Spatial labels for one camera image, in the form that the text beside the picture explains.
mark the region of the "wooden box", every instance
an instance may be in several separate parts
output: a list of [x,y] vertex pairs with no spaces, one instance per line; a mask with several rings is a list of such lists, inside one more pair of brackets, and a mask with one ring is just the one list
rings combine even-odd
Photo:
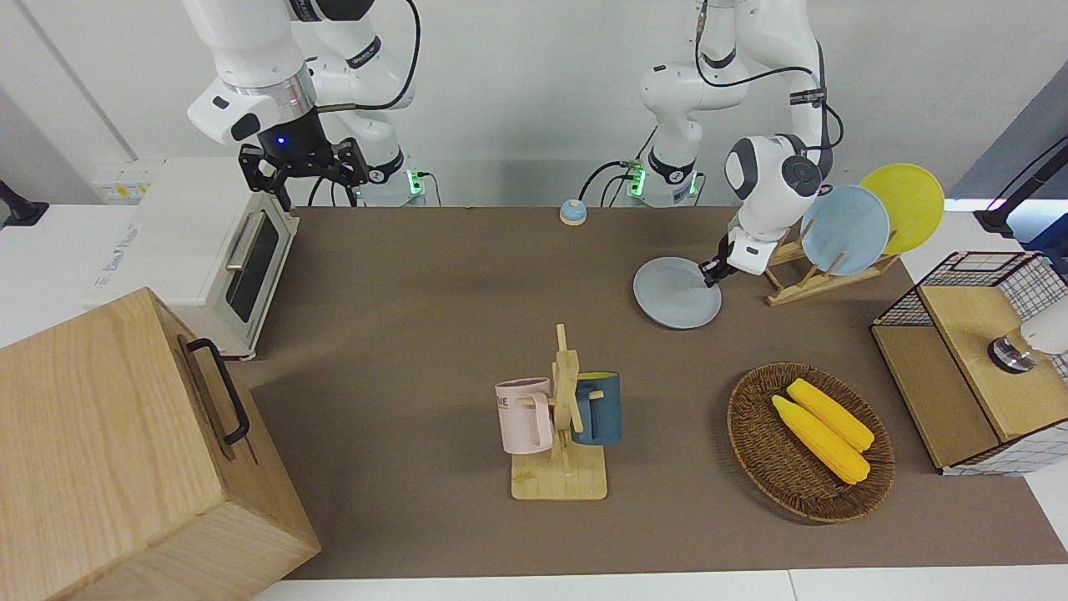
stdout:
[[999,369],[991,341],[1021,319],[993,286],[921,285],[932,326],[875,326],[879,349],[936,468],[969,465],[1068,421],[1068,388],[1050,363]]
[[318,552],[248,390],[190,343],[142,288],[0,349],[0,599],[250,599]]

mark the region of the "green indicator light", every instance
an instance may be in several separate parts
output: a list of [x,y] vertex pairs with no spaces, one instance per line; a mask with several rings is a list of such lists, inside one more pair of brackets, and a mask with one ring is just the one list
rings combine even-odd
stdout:
[[423,193],[423,181],[420,180],[419,176],[408,170],[408,189],[411,190],[411,195],[420,195]]
[[630,184],[630,195],[640,196],[645,190],[645,168],[641,164],[635,167],[633,177]]

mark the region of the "wooden cabinet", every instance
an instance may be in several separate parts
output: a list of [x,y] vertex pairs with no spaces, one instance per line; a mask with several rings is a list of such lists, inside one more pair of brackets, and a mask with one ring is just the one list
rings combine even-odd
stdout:
[[143,288],[0,349],[0,598],[250,599],[318,552],[249,392],[191,342]]

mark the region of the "wicker basket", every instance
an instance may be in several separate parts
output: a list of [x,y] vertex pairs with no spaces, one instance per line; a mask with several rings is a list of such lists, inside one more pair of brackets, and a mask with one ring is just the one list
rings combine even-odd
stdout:
[[[875,433],[864,452],[868,477],[854,486],[839,480],[786,428],[771,405],[772,395],[804,378],[842,404]],[[727,434],[750,479],[772,501],[814,522],[854,520],[879,507],[894,481],[894,448],[870,407],[830,374],[797,363],[769,364],[745,375],[731,393]]]

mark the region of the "yellow plate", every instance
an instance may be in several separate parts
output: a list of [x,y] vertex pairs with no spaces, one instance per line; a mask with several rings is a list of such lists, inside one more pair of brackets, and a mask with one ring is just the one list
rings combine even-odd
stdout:
[[861,187],[879,196],[890,217],[892,237],[883,250],[898,254],[920,246],[942,221],[945,194],[934,175],[917,164],[896,162],[868,173]]

